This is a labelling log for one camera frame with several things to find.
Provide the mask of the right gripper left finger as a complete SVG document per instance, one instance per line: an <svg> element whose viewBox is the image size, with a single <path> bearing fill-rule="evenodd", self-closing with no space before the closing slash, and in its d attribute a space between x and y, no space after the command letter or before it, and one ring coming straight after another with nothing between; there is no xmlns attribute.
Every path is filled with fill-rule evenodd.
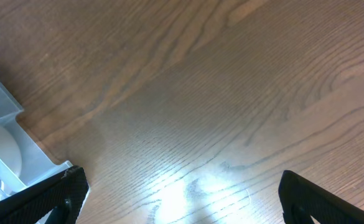
<svg viewBox="0 0 364 224"><path fill-rule="evenodd" d="M75 224L89 191L85 171L73 166L0 201L0 223Z"/></svg>

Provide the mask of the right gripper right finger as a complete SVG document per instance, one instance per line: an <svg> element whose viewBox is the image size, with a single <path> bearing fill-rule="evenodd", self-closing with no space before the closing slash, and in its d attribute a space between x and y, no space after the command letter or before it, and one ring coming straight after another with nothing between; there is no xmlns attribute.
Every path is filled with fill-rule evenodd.
<svg viewBox="0 0 364 224"><path fill-rule="evenodd" d="M364 223L364 211L291 170L278 187L285 223Z"/></svg>

